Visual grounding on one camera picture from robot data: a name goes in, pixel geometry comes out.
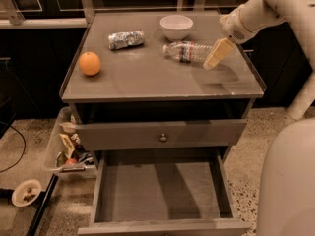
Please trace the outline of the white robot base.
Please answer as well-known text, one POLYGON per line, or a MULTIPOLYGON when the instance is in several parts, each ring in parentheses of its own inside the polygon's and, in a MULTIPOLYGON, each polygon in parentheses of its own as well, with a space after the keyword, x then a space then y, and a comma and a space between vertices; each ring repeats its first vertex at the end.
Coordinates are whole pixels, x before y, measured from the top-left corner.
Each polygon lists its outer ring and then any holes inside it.
POLYGON ((315 119, 285 127, 265 156, 257 236, 315 236, 315 119))

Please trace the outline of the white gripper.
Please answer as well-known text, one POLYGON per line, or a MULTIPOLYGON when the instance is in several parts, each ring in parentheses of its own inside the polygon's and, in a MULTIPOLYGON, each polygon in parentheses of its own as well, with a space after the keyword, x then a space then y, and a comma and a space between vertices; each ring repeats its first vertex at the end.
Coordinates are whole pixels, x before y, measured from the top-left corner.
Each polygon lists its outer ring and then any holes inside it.
POLYGON ((214 69, 233 51, 235 44, 244 43, 258 33, 259 12, 257 6, 242 4, 228 15, 220 17, 222 32, 227 38, 215 42, 203 64, 206 70, 214 69))

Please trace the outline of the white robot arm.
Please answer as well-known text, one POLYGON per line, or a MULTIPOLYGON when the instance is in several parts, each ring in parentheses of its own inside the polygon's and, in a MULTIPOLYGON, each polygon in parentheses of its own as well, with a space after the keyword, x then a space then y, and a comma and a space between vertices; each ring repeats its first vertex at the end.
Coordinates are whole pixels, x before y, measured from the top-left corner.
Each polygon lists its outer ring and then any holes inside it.
POLYGON ((313 70, 287 110, 291 118, 299 120, 315 100, 315 0, 248 0, 241 4, 220 17, 224 38, 214 43, 203 67, 214 69, 236 44, 283 22, 289 23, 313 70))

